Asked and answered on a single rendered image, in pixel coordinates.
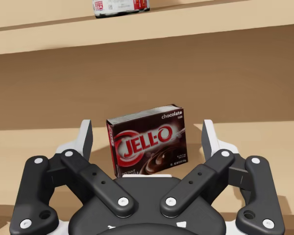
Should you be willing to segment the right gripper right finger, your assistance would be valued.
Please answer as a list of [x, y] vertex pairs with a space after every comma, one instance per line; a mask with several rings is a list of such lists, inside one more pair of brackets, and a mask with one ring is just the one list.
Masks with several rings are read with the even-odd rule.
[[[161, 200], [167, 218], [193, 218], [185, 231], [196, 235], [282, 235], [285, 224], [268, 160], [240, 156], [237, 147], [218, 139], [211, 120], [202, 125], [205, 162], [197, 165]], [[245, 201], [236, 218], [226, 222], [212, 207], [227, 187], [237, 187]]]

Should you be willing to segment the brown and red carton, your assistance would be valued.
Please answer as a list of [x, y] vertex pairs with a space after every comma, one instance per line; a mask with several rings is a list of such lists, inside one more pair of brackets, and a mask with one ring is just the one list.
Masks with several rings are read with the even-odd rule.
[[115, 176], [152, 175], [188, 162], [184, 109], [165, 105], [106, 120]]

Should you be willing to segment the pale wooden shelf unit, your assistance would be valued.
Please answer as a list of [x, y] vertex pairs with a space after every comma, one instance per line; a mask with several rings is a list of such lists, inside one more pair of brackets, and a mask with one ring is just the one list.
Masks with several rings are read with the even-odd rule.
[[[1, 9], [11, 6], [0, 1]], [[189, 161], [204, 119], [243, 157], [270, 162], [294, 235], [294, 0], [157, 0], [137, 15], [0, 27], [0, 234], [8, 235], [24, 163], [53, 156], [90, 119], [91, 162], [113, 176], [105, 121], [184, 108]]]

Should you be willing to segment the red and white can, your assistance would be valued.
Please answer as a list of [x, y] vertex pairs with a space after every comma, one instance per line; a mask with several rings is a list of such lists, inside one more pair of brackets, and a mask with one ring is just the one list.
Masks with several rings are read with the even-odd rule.
[[149, 0], [92, 0], [96, 18], [134, 14], [150, 10]]

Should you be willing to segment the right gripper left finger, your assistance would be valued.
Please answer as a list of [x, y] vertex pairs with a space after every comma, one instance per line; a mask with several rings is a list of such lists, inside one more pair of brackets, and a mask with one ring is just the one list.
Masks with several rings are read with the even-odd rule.
[[83, 203], [97, 197], [115, 216], [130, 217], [135, 200], [104, 173], [89, 163], [93, 145], [92, 123], [82, 121], [75, 140], [60, 145], [51, 159], [27, 159], [10, 222], [12, 235], [48, 235], [60, 224], [55, 209], [49, 206], [54, 189], [66, 185]]

